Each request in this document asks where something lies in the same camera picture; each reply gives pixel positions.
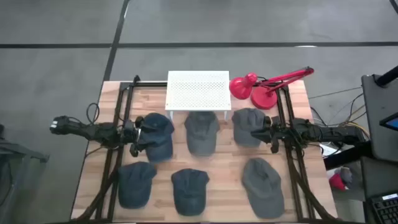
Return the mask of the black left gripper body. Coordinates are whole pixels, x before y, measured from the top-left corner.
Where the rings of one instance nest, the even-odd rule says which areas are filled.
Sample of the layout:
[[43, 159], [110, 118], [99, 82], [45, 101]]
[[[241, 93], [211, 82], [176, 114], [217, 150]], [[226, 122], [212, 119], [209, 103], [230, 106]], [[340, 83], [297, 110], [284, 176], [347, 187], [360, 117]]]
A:
[[135, 121], [127, 120], [123, 126], [123, 143], [131, 143], [129, 152], [131, 156], [137, 157], [142, 149], [139, 149], [138, 140], [141, 135], [141, 126], [144, 121], [142, 116], [138, 116]]

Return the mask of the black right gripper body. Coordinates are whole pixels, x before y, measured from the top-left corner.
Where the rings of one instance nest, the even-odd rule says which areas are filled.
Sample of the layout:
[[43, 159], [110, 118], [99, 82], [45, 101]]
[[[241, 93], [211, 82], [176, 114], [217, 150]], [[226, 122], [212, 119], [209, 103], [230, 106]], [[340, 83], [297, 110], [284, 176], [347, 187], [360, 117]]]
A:
[[266, 128], [266, 140], [265, 143], [271, 144], [271, 152], [278, 153], [279, 151], [279, 140], [284, 138], [282, 131], [282, 125], [278, 116], [265, 117], [265, 128]]

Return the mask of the navy blue baseball cap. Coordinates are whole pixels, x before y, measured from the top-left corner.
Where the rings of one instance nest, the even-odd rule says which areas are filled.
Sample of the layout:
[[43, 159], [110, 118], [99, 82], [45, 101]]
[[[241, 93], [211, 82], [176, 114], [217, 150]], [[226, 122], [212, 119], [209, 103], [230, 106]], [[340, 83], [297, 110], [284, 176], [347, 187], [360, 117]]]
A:
[[147, 114], [143, 122], [156, 124], [156, 131], [141, 130], [139, 138], [155, 142], [152, 147], [145, 149], [149, 162], [159, 163], [171, 159], [173, 156], [172, 134], [174, 132], [172, 122], [159, 113]]
[[148, 162], [135, 162], [118, 169], [118, 199], [122, 208], [144, 207], [150, 198], [152, 179], [157, 170]]
[[197, 216], [206, 207], [206, 185], [210, 181], [202, 170], [182, 169], [172, 174], [175, 209], [183, 216]]

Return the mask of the grey baseball cap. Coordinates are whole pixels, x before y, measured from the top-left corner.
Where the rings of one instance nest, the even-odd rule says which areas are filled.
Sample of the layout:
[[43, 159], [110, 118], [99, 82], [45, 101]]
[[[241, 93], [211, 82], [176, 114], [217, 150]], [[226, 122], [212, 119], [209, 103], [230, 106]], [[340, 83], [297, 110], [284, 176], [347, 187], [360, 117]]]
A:
[[244, 165], [241, 182], [257, 217], [274, 219], [284, 214], [281, 178], [267, 161], [260, 157], [249, 159]]
[[215, 153], [217, 132], [220, 125], [212, 111], [191, 111], [185, 122], [188, 150], [197, 157], [209, 157]]
[[233, 137], [237, 145], [242, 147], [259, 147], [261, 141], [252, 137], [251, 132], [261, 129], [265, 114], [257, 108], [236, 110], [232, 116]]

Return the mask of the red desk lamp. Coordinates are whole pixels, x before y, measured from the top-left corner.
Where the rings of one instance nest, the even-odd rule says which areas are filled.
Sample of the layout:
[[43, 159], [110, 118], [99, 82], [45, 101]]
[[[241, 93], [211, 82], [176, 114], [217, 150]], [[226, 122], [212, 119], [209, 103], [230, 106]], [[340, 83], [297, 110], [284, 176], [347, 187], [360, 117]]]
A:
[[262, 110], [269, 110], [277, 103], [277, 90], [314, 73], [312, 67], [305, 67], [272, 78], [261, 78], [255, 73], [234, 78], [229, 83], [230, 93], [239, 100], [250, 99], [252, 104]]

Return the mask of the white paper sheet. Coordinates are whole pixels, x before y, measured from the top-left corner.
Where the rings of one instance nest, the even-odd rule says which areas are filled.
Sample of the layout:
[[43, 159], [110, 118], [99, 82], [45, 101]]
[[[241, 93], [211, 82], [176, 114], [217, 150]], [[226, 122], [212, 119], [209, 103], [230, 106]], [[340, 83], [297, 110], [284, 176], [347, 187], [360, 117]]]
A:
[[322, 153], [323, 157], [328, 157], [328, 156], [340, 153], [339, 149], [336, 149], [336, 148], [331, 147], [329, 145], [319, 144], [319, 146], [321, 148], [321, 153]]

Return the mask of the white perforated metal shelf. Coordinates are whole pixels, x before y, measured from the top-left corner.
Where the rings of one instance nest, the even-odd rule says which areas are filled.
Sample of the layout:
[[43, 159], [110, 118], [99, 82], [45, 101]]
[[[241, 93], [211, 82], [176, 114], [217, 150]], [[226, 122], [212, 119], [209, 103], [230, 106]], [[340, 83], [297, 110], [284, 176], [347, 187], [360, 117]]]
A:
[[232, 109], [228, 71], [169, 71], [165, 111], [222, 111], [224, 119]]

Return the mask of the red fabric item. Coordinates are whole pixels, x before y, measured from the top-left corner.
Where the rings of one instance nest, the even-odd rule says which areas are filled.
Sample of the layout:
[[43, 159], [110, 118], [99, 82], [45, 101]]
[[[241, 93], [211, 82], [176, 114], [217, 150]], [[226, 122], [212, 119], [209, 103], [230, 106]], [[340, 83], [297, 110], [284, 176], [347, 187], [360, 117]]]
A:
[[345, 191], [346, 190], [346, 186], [343, 182], [343, 179], [341, 178], [341, 176], [339, 174], [333, 174], [330, 178], [329, 178], [329, 183], [330, 186], [334, 189], [338, 189], [341, 191]]

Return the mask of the grey fabric item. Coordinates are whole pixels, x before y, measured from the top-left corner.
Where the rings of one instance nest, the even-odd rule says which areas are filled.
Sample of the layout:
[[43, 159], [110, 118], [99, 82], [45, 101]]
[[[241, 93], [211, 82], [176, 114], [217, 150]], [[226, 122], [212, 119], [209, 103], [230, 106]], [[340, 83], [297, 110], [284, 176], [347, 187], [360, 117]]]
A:
[[349, 167], [342, 167], [340, 169], [340, 177], [344, 184], [351, 184], [353, 181], [353, 174]]

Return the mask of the grey metal stand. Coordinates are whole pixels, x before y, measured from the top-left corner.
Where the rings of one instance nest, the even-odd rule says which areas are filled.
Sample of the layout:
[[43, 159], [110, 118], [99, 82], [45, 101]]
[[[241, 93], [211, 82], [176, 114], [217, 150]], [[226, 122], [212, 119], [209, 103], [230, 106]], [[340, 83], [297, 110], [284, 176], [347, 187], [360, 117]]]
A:
[[[24, 180], [30, 159], [38, 159], [40, 162], [47, 162], [49, 159], [49, 155], [6, 140], [4, 132], [5, 127], [0, 124], [0, 224], [6, 224], [9, 221], [15, 193]], [[12, 159], [21, 160], [16, 177], [12, 174]]]

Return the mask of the dark grey desk top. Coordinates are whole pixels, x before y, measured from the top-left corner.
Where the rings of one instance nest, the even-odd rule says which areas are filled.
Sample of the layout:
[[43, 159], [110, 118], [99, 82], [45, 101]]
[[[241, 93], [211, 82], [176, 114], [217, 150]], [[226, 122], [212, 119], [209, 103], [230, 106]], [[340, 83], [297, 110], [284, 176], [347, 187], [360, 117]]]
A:
[[398, 162], [398, 131], [380, 125], [380, 121], [398, 113], [398, 79], [382, 88], [372, 76], [364, 75], [361, 83], [373, 155]]

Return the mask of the dark grey cabinet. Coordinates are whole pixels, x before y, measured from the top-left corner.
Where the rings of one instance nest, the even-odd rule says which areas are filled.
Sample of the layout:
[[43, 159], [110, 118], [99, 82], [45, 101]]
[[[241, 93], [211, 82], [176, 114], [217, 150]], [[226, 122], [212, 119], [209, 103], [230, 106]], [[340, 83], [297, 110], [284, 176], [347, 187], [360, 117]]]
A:
[[361, 158], [365, 199], [398, 193], [398, 162]]

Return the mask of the blue lit screen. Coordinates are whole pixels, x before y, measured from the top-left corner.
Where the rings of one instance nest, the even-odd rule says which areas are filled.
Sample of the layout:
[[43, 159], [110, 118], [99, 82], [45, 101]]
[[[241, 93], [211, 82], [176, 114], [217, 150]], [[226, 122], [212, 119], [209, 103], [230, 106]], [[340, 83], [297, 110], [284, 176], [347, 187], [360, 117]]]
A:
[[382, 119], [379, 124], [385, 128], [398, 131], [398, 112]]

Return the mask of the black pole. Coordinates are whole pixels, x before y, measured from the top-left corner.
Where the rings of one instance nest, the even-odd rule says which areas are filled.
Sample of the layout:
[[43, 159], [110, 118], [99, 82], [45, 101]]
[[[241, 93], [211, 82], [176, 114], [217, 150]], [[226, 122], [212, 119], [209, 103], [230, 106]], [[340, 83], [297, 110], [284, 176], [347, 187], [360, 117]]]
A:
[[390, 82], [398, 78], [398, 65], [383, 75], [374, 75], [374, 82], [379, 87], [386, 87]]

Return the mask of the black keyboard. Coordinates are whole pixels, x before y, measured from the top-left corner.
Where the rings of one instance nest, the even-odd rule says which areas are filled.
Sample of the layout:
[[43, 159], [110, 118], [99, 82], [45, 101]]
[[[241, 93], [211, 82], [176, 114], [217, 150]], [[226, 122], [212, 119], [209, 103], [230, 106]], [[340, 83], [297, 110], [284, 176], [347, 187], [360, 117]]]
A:
[[398, 224], [398, 193], [370, 198], [377, 224]]

